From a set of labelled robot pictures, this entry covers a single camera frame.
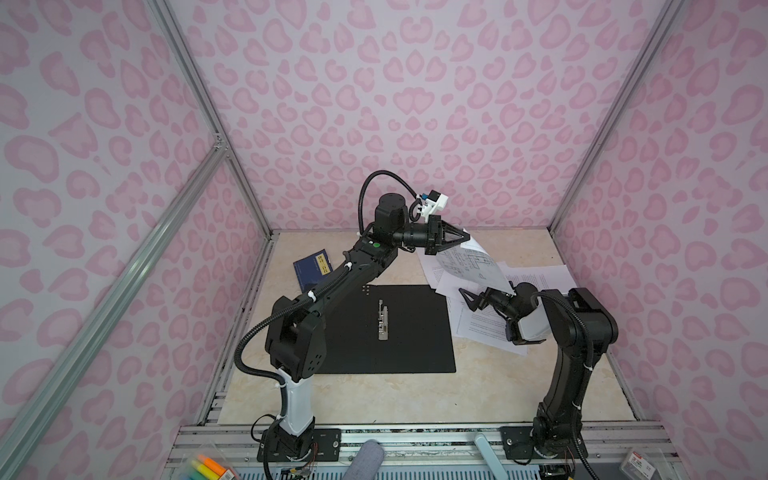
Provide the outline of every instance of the beige tabletop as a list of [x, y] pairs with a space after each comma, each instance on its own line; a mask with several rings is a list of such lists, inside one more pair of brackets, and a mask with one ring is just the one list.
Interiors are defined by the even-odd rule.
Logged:
[[[497, 262], [509, 266], [562, 265], [546, 230], [478, 230], [472, 236]], [[250, 326], [267, 318], [280, 296], [300, 294], [293, 262], [326, 249], [334, 268], [354, 232], [281, 233], [267, 268]], [[399, 252], [372, 284], [427, 283], [415, 253]], [[247, 365], [273, 369], [264, 351], [266, 330], [243, 354]], [[315, 375], [312, 397], [318, 423], [530, 422], [552, 378], [557, 345], [552, 338], [519, 356], [463, 338], [453, 339], [456, 373]], [[235, 371], [220, 424], [250, 424], [280, 410], [273, 380]], [[634, 420], [605, 357], [591, 377], [584, 420]]]

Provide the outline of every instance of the blue book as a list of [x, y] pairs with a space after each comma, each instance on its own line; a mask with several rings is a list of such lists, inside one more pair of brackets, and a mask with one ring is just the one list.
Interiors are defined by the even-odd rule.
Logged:
[[324, 276], [333, 272], [325, 249], [293, 262], [293, 269], [296, 271], [296, 278], [299, 279], [301, 293], [309, 292]]

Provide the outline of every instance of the light blue plastic object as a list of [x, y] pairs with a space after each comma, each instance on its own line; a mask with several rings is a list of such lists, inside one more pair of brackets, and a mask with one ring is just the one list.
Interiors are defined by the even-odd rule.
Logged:
[[493, 476], [496, 477], [496, 480], [508, 480], [507, 471], [504, 470], [504, 466], [493, 452], [491, 444], [488, 443], [488, 439], [485, 435], [481, 433], [475, 435], [475, 445], [478, 446], [480, 455], [482, 455], [485, 463], [488, 464], [488, 467], [491, 469], [491, 472], [493, 472]]

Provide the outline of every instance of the black mat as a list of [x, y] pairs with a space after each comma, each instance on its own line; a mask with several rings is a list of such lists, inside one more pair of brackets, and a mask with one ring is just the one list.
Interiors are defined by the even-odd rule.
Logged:
[[[379, 340], [379, 299], [389, 308], [389, 339]], [[453, 373], [445, 297], [429, 285], [366, 285], [326, 319], [322, 373]]]

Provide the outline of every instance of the wall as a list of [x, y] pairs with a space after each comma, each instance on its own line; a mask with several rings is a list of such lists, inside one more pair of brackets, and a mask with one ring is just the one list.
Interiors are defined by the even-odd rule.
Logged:
[[693, 2], [556, 241], [692, 479], [765, 478], [764, 2]]
[[547, 225], [663, 4], [171, 3], [274, 228], [354, 227], [378, 168], [453, 223]]
[[0, 435], [212, 144], [144, 4], [73, 3], [0, 7]]
[[159, 475], [201, 407], [262, 243], [223, 164], [20, 478]]

